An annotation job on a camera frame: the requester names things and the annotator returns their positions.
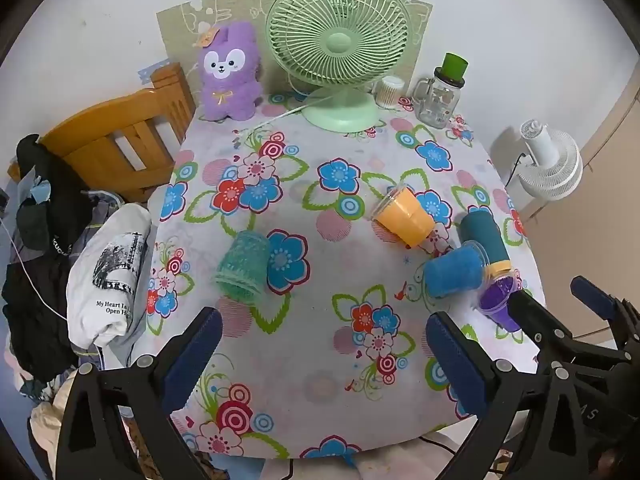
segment cotton swab container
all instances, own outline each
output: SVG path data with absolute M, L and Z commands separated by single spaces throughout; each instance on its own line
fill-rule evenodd
M 267 283 L 269 241 L 255 231 L 240 231 L 222 257 L 214 277 L 223 294 L 234 301 L 255 304 Z
M 394 75 L 384 76 L 376 84 L 376 104 L 380 108 L 395 108 L 402 97 L 404 81 Z

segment plush toy bow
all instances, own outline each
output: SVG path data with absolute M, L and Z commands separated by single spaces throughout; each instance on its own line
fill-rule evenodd
M 231 97 L 234 93 L 231 90 L 227 90 L 226 92 L 212 92 L 214 99 L 218 100 L 218 104 L 226 104 L 226 98 Z

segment glass jar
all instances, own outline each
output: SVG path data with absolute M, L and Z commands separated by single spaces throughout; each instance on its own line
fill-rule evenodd
M 453 117 L 453 110 L 460 100 L 460 89 L 465 84 L 464 79 L 450 79 L 441 70 L 438 67 L 433 77 L 420 79 L 413 95 L 415 116 L 427 126 L 437 129 L 447 126 Z

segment white wall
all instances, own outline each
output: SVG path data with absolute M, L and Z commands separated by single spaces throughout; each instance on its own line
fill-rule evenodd
M 166 57 L 156 12 L 186 1 L 44 2 L 0 68 L 0 168 L 25 134 L 138 89 L 137 71 Z M 433 13 L 415 74 L 447 51 L 468 59 L 460 107 L 501 173 L 512 162 L 511 148 L 492 149 L 502 132 L 537 116 L 583 145 L 638 60 L 601 0 L 425 1 Z

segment fan grille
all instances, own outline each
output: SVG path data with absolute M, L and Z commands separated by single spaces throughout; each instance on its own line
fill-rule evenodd
M 276 0 L 267 42 L 278 63 L 318 86 L 356 86 L 401 58 L 410 37 L 400 0 Z

